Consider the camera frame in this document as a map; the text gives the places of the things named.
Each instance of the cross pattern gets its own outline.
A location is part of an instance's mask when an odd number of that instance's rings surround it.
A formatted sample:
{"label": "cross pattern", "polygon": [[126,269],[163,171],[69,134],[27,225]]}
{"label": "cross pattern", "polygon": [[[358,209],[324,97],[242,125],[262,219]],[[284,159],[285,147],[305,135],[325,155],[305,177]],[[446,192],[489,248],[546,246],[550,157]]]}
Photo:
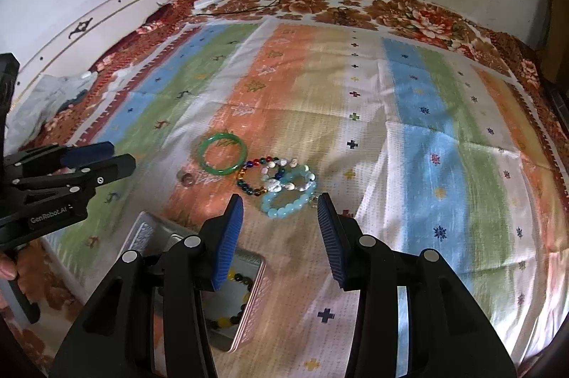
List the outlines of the cross pattern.
{"label": "cross pattern", "polygon": [[333,320],[336,314],[331,314],[330,309],[324,309],[323,312],[318,313],[318,317],[322,318],[322,323],[328,323],[328,320]]}

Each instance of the small round stone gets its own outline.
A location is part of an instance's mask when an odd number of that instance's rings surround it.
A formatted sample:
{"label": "small round stone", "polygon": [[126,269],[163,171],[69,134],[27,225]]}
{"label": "small round stone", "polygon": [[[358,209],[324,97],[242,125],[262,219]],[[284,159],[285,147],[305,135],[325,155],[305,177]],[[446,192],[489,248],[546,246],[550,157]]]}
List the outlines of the small round stone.
{"label": "small round stone", "polygon": [[229,320],[227,317],[217,319],[217,324],[221,329],[228,329],[230,326],[232,326],[231,320]]}

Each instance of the finger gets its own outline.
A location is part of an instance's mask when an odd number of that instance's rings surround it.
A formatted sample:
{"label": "finger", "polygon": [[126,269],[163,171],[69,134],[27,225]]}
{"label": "finger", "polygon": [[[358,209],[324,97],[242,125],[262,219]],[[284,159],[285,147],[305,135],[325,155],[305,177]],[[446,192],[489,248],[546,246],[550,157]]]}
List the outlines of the finger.
{"label": "finger", "polygon": [[5,254],[0,254],[0,278],[13,280],[18,275],[16,264]]}

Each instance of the bracelet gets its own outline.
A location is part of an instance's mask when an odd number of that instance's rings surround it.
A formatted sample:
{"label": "bracelet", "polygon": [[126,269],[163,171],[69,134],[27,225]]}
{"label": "bracelet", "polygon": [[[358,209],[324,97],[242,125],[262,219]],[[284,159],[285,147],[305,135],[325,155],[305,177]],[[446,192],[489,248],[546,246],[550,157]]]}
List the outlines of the bracelet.
{"label": "bracelet", "polygon": [[243,317],[243,312],[245,312],[245,307],[247,307],[247,303],[251,297],[251,289],[253,286],[253,281],[251,278],[236,273],[232,269],[229,270],[227,278],[229,280],[243,283],[247,287],[247,293],[245,296],[243,296],[243,304],[241,304],[241,310],[237,313],[237,315],[233,315],[232,317],[221,317],[217,320],[208,320],[209,327],[213,330],[228,329],[233,325],[239,325],[241,317]]}
{"label": "bracelet", "polygon": [[[210,165],[206,163],[206,159],[204,157],[204,154],[206,153],[208,147],[216,140],[221,140],[221,139],[228,139],[231,141],[231,143],[236,143],[241,147],[241,156],[239,157],[237,164],[227,169],[212,168]],[[199,161],[201,168],[204,171],[213,174],[214,176],[226,176],[227,174],[231,174],[234,170],[237,170],[243,164],[245,158],[247,158],[247,146],[245,145],[243,140],[241,140],[239,137],[237,137],[234,133],[231,132],[218,132],[217,134],[208,137],[200,144],[200,147],[197,151],[197,160]]]}
{"label": "bracelet", "polygon": [[[309,202],[312,195],[314,195],[317,183],[315,182],[316,176],[310,172],[307,165],[296,166],[295,160],[291,160],[291,171],[284,173],[283,175],[276,174],[274,179],[267,180],[268,193],[263,196],[263,204],[261,205],[261,210],[266,212],[271,219],[277,217],[283,218],[300,210],[306,203]],[[297,177],[304,177],[306,179],[306,185],[297,187],[292,183]],[[297,189],[303,193],[292,203],[287,203],[285,206],[275,209],[271,207],[271,201],[274,199],[278,193],[285,187],[287,190]]]}
{"label": "bracelet", "polygon": [[[255,195],[255,196],[261,196],[262,194],[267,193],[267,189],[265,187],[260,187],[260,188],[253,188],[251,187],[247,182],[245,182],[243,180],[243,176],[245,175],[245,172],[247,171],[247,169],[250,169],[252,167],[255,166],[259,166],[259,165],[265,165],[265,164],[272,164],[271,167],[275,167],[275,162],[280,161],[278,159],[278,157],[272,157],[272,156],[267,156],[267,157],[262,157],[261,159],[257,159],[255,158],[254,160],[251,161],[247,161],[243,167],[241,167],[241,170],[237,173],[237,186],[243,190],[246,194],[248,195]],[[266,174],[266,172],[268,171],[268,169],[264,166],[261,169],[261,173]]]}

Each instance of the bed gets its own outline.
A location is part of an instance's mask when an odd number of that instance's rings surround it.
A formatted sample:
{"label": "bed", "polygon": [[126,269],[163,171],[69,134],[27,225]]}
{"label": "bed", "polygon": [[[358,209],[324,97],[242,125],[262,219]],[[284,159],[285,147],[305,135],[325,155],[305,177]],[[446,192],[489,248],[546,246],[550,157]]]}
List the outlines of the bed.
{"label": "bed", "polygon": [[[49,369],[141,210],[191,228],[223,211],[234,177],[201,170],[195,150],[228,131],[250,158],[309,164],[318,192],[391,248],[439,250],[522,372],[569,310],[569,149],[533,52],[416,0],[223,0],[201,11],[195,1],[162,6],[105,52],[90,89],[25,145],[109,140],[137,160],[132,177],[97,193],[89,219],[29,249],[41,321],[22,330],[5,318],[34,363]],[[208,160],[227,155],[221,146]],[[275,283],[253,342],[214,351],[218,373],[343,376],[358,294],[332,279],[315,209],[271,220],[260,199],[244,200],[239,245],[266,258]],[[403,374],[403,294],[400,306]],[[159,329],[155,347],[164,371]]]}

